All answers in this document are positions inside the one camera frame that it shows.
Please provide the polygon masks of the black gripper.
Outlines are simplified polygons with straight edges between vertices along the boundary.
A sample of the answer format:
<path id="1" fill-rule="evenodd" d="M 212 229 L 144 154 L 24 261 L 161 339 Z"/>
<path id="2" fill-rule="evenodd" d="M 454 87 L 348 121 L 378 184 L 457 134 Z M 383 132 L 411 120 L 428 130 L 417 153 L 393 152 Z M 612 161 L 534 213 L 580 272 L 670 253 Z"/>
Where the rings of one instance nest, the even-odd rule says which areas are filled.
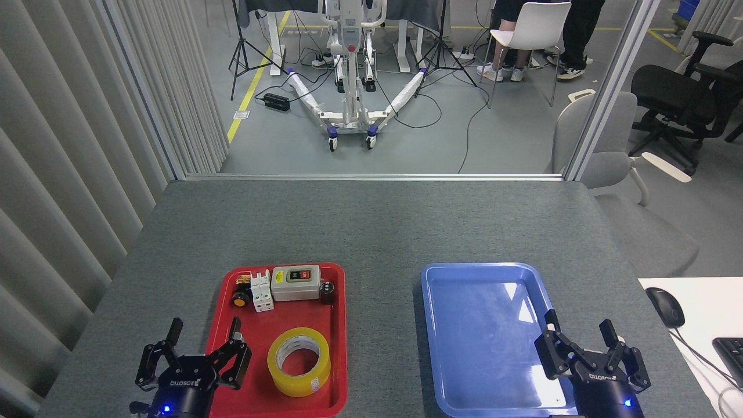
<path id="1" fill-rule="evenodd" d="M 559 378 L 570 372 L 571 365 L 575 362 L 587 365 L 586 352 L 561 332 L 555 310 L 547 310 L 544 319 L 546 327 L 534 344 L 546 377 Z M 635 391 L 645 391 L 652 383 L 641 352 L 637 347 L 629 347 L 618 336 L 611 320 L 603 320 L 600 331 L 605 346 L 608 347 L 606 365 L 595 371 L 582 366 L 572 371 L 578 415 L 643 417 Z M 620 363 L 624 364 L 625 372 L 621 370 Z"/>
<path id="2" fill-rule="evenodd" d="M 240 328 L 241 320 L 234 317 L 226 342 L 206 356 L 209 367 L 182 370 L 175 346 L 183 320 L 173 318 L 165 339 L 144 347 L 135 379 L 142 391 L 151 391 L 157 364 L 163 355 L 168 365 L 176 370 L 166 370 L 157 379 L 149 417 L 207 417 L 217 385 L 239 390 L 252 357 L 250 347 L 239 333 Z"/>

